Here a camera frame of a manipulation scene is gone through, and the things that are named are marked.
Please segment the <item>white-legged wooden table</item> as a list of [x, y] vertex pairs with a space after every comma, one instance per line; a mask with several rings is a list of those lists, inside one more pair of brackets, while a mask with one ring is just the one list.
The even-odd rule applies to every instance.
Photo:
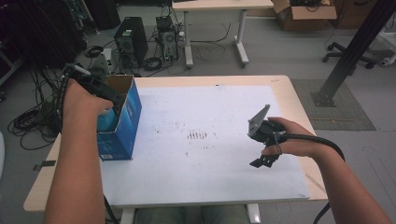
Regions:
[[238, 22], [237, 35], [233, 38], [233, 41], [240, 57], [241, 66], [244, 67], [249, 63], [243, 45], [243, 33], [248, 11], [257, 8], [272, 8], [273, 5], [272, 0], [172, 0], [173, 10], [183, 13], [186, 67], [193, 67], [191, 35], [189, 29], [189, 25], [193, 20], [202, 23], [214, 21], [227, 23]]

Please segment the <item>brown cardboard box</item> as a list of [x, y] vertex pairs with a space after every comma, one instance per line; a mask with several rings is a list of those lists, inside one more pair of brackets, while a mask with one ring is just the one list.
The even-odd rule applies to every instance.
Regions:
[[337, 13], [330, 0], [272, 0], [283, 31], [319, 31]]

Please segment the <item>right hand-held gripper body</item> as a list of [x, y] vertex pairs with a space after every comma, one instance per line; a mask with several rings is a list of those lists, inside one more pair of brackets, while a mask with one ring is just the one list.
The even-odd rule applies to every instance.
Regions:
[[285, 127], [278, 122], [266, 119], [270, 108], [270, 105], [266, 105], [260, 112], [247, 121], [247, 135], [257, 142], [264, 143], [267, 147], [286, 141], [282, 137], [286, 132]]

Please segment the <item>open computer tower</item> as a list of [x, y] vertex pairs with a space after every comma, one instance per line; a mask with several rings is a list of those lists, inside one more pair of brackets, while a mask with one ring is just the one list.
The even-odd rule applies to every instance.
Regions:
[[168, 63], [177, 61], [177, 30], [171, 17], [157, 17], [156, 23], [164, 60]]

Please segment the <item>person's right hand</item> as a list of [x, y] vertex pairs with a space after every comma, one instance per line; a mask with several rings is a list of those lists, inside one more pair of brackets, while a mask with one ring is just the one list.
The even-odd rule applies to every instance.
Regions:
[[[311, 132], [294, 121], [279, 117], [270, 117], [269, 120], [282, 124], [285, 127], [287, 133], [313, 136]], [[286, 153], [294, 156], [316, 159], [319, 156], [322, 156], [327, 150], [331, 150], [330, 147], [327, 147], [321, 143], [300, 139], [289, 139], [279, 146], [280, 149], [277, 149], [276, 146], [266, 147], [262, 150], [262, 155], [276, 155], [280, 153]]]

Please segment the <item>grey floor mat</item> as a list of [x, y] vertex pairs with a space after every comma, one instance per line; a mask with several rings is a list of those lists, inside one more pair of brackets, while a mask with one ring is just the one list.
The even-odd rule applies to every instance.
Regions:
[[375, 131], [374, 124], [346, 84], [342, 84], [333, 99], [333, 106], [317, 106], [312, 93], [319, 91], [324, 79], [293, 79], [291, 81], [315, 130]]

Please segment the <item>blue plastic bottle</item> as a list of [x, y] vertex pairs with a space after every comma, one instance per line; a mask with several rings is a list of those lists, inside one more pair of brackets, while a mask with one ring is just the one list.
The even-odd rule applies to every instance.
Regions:
[[113, 132], [117, 127], [119, 116], [110, 108], [103, 111], [97, 119], [97, 131], [99, 133]]

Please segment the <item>blue cardboard box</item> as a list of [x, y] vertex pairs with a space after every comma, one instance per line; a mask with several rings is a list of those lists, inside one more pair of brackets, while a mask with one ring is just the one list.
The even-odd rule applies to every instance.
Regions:
[[124, 104], [115, 130], [107, 133], [97, 131], [99, 156], [103, 161], [130, 160], [142, 109], [134, 77], [109, 76], [106, 84], [122, 96]]

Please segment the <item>black metal stand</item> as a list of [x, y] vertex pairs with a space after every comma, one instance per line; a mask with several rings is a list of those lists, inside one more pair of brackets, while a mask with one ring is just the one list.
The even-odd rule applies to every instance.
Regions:
[[319, 91], [311, 93], [315, 106], [335, 106], [332, 98], [346, 78], [354, 72], [358, 60], [372, 44], [395, 11], [396, 0], [377, 0], [329, 77], [325, 80]]

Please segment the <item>person's left hand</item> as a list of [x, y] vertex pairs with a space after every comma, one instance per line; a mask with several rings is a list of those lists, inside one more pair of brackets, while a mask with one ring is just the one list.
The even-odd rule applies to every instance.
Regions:
[[63, 133], [87, 130], [95, 133], [99, 115], [112, 107], [112, 102], [88, 93], [70, 79], [64, 97]]

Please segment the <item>person's grey trousers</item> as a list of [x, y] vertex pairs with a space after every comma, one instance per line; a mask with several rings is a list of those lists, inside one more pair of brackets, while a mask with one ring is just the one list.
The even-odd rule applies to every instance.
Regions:
[[[244, 205], [203, 206], [204, 224], [250, 224], [248, 210]], [[184, 207], [137, 209], [134, 224], [187, 224]]]

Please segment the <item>black curtain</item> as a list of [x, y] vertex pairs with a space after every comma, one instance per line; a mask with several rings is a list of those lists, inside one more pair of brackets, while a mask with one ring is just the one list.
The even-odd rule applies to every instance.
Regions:
[[38, 68], [61, 69], [87, 47], [64, 0], [0, 0], [0, 34]]

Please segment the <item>black computer tower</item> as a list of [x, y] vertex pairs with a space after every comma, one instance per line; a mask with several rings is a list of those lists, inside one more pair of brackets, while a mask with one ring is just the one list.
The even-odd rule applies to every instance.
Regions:
[[122, 53], [133, 55], [137, 64], [143, 65], [149, 46], [143, 20], [140, 17], [126, 17], [114, 39]]

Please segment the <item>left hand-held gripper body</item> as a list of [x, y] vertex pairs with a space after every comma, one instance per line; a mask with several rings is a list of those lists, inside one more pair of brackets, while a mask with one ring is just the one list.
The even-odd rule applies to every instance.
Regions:
[[105, 80], [90, 71], [69, 63], [64, 68], [64, 81], [73, 78], [81, 87], [91, 94], [107, 99], [113, 105], [122, 105], [122, 96], [113, 88], [105, 83]]

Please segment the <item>black tape strip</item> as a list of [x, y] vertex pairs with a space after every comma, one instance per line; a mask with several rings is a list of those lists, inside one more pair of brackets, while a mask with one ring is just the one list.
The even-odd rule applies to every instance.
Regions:
[[33, 170], [34, 171], [40, 171], [43, 167], [52, 167], [56, 164], [56, 161], [50, 160], [50, 161], [42, 161], [39, 164], [35, 164]]

